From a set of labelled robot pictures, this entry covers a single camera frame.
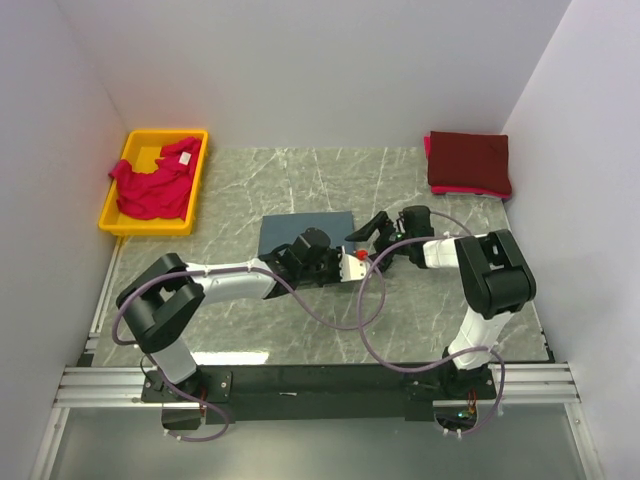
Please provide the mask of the blue-grey t shirt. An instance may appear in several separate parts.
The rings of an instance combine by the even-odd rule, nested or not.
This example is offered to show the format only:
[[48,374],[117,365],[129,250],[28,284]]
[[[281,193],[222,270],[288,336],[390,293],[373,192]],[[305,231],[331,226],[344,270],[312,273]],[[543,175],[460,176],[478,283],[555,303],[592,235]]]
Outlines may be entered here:
[[354,230],[350,211],[269,215],[262,219],[258,258],[283,278],[298,287],[304,266],[317,260],[329,248],[355,246],[345,237]]

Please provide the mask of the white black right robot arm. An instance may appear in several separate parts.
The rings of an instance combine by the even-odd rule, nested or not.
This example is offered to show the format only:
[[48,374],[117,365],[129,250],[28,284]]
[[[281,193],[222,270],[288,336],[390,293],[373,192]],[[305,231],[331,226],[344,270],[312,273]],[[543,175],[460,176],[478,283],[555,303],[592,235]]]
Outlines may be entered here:
[[437,236],[427,206],[404,208],[393,221],[384,211],[348,235],[362,243],[372,235],[373,266],[386,270],[396,254],[420,269],[455,269],[459,272],[467,310],[454,340],[433,365],[444,395],[460,399],[484,384],[488,363],[504,326],[531,302],[537,285],[519,245],[508,229],[463,236]]

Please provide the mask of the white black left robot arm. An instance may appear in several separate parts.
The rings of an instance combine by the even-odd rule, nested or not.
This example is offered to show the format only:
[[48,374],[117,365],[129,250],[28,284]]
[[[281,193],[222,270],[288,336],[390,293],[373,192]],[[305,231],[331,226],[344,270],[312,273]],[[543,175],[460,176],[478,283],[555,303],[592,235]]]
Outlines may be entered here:
[[244,263],[193,264],[165,254],[121,292],[113,332],[125,322],[132,342],[164,374],[166,392],[186,402],[203,390],[200,368],[182,338],[200,307],[342,283],[347,258],[345,248],[333,247],[316,228]]

